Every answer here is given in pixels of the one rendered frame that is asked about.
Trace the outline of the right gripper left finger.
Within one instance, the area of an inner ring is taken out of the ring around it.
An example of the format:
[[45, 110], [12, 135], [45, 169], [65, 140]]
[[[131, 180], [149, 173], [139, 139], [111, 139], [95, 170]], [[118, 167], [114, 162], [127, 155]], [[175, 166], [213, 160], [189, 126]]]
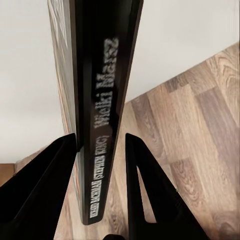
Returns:
[[54, 240], [76, 155], [61, 136], [0, 187], [0, 240]]

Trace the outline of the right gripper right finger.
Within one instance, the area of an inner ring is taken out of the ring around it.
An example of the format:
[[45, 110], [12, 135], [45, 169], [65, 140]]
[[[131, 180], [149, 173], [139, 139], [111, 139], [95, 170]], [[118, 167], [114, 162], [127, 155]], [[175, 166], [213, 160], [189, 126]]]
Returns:
[[[210, 240], [145, 142], [125, 134], [129, 240]], [[139, 168], [156, 223], [145, 220]]]

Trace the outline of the hardback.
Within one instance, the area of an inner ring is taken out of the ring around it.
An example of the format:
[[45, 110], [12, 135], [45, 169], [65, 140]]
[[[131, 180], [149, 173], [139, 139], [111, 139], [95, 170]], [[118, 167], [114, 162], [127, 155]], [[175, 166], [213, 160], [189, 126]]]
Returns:
[[144, 0], [47, 0], [81, 223], [103, 219]]

